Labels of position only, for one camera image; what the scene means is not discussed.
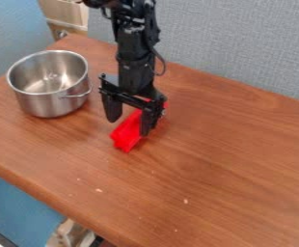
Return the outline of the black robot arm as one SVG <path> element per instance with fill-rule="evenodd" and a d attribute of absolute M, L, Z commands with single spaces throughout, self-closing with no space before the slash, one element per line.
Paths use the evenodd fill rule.
<path fill-rule="evenodd" d="M 118 75 L 99 76 L 107 120 L 123 115 L 123 105 L 140 110 L 139 135 L 147 136 L 163 116 L 167 97 L 155 88 L 155 77 L 167 72 L 167 61 L 155 46 L 160 42 L 156 0 L 83 0 L 111 21 L 118 43 Z"/>

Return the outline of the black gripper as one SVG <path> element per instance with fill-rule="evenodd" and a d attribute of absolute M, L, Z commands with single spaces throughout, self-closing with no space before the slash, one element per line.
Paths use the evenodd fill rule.
<path fill-rule="evenodd" d="M 123 105 L 142 109 L 139 133 L 147 136 L 156 127 L 167 101 L 164 94 L 155 88 L 155 55 L 127 61 L 118 59 L 118 74 L 99 76 L 102 102 L 108 122 L 116 122 L 123 115 Z"/>

